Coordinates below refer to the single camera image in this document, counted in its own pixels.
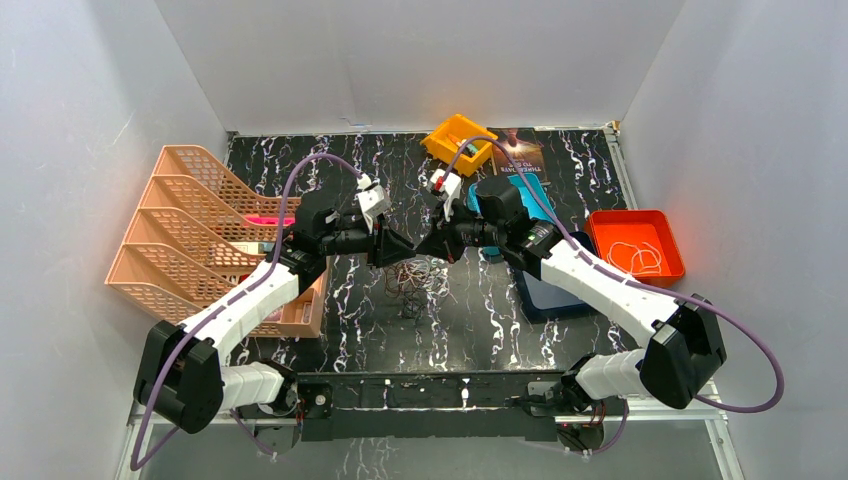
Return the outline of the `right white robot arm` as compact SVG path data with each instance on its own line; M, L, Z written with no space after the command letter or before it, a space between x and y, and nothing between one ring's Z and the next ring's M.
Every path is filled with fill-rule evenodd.
M453 173L438 169L426 186L439 201L417 253L453 263L468 247L494 247L512 269L569 292L638 344L614 355L585 355L549 390L529 394L529 407L587 414L606 398L641 395L684 409L724 363L716 316L701 299L653 292L554 223L532 218L509 180L479 182L478 211L459 199L461 180Z

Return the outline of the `orange square tray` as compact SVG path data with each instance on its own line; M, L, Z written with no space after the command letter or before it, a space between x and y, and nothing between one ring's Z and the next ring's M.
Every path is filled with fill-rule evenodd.
M669 288L683 279L684 261L661 210L599 210L584 230L597 256L642 283Z

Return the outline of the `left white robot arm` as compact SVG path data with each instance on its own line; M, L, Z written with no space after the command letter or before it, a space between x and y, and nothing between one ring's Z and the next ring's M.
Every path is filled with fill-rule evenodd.
M133 397L194 434L220 412L263 405L275 416L294 411L296 376L269 361L232 366L228 357L252 330L293 302L324 273L330 256L363 254L385 267L414 257L414 244L384 215L339 212L301 204L282 239L245 281L178 324L161 321L148 333Z

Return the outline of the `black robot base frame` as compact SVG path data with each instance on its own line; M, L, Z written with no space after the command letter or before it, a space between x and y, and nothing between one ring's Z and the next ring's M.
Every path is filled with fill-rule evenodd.
M580 399L558 371L294 373L280 399L239 408L279 419L305 442L396 437L515 437L577 453L615 435L624 402Z

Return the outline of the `cyan square tray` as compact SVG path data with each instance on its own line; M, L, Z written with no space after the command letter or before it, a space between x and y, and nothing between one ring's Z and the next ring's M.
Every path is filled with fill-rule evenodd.
M495 177L508 178L518 188L522 203L529 214L530 227L527 229L526 234L522 234L522 238L525 241L526 255L502 255L495 247L482 248L496 249L500 256L515 268L526 272L532 269L538 270L542 262L551 257L554 247L566 239L566 234L557 225L547 196L533 174L530 176L512 175ZM474 204L471 210L474 212L478 211L477 199L473 197L476 184L473 185L473 188L469 192L469 197Z

